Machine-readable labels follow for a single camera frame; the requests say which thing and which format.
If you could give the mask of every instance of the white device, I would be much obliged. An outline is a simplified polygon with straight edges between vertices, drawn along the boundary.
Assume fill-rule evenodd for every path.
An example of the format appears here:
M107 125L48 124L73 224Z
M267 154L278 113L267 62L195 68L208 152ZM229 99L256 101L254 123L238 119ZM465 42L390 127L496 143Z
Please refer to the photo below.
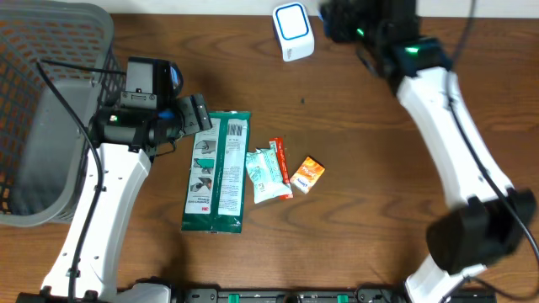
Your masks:
M314 52L314 35L303 4L288 3L274 9L273 25L284 61L301 59Z

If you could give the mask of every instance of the small packet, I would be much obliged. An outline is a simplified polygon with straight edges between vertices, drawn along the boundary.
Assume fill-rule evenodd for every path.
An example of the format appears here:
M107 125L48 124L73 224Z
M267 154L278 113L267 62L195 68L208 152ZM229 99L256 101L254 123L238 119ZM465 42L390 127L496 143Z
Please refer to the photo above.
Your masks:
M248 152L245 165L254 185L254 203L292 194L292 190L283 182L274 150L257 149L256 152Z
M307 157L303 164L297 169L297 172L294 173L290 182L306 194L311 190L325 170L326 168L320 165L320 163L314 161L311 157Z
M273 149L277 154L277 160L279 160L280 166L280 173L283 174L283 181L285 181L285 184L286 186L288 186L289 189L292 189L290 185L290 178L288 177L288 168L286 168L285 147L283 144L283 138L273 138L269 143L269 147L271 147L271 149ZM294 198L294 194L283 194L279 197L279 199L291 198Z

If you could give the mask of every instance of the plastic basket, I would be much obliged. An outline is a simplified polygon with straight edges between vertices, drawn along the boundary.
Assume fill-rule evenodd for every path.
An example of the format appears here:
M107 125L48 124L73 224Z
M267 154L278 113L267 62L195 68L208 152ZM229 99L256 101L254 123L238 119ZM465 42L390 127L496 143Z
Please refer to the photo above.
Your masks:
M0 2L0 224L71 221L87 147L35 63L120 70L113 35L110 16L92 4ZM86 124L123 83L121 75L43 67Z

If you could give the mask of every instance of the small orange box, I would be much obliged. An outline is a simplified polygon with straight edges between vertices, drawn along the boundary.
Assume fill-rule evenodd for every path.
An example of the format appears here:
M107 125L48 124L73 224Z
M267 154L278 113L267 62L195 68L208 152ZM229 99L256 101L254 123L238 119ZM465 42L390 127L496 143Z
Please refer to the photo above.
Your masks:
M290 182L306 194L312 189L325 170L326 168L320 163L314 161L311 157L307 157L297 172L294 173Z

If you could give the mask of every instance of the wooden table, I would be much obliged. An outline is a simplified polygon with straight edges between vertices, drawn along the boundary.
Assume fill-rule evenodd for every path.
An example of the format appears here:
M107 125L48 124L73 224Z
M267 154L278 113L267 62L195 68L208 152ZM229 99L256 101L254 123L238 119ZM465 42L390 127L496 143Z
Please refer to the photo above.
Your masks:
M247 182L241 235L182 233L192 138L159 158L125 237L119 287L159 275L222 288L354 288L398 283L427 255L425 230L446 213L440 180L421 135L388 86L352 45L323 37L284 63L270 17L115 15L115 54L176 61L185 94L212 110L248 110L249 149L285 138L288 167L313 155L326 173L310 194L253 203ZM462 19L426 19L423 32L449 51ZM479 20L458 68L483 139L517 188L539 193L539 20ZM0 226L0 300L37 292L69 226ZM539 236L539 224L532 230ZM531 291L527 243L484 275L515 293Z

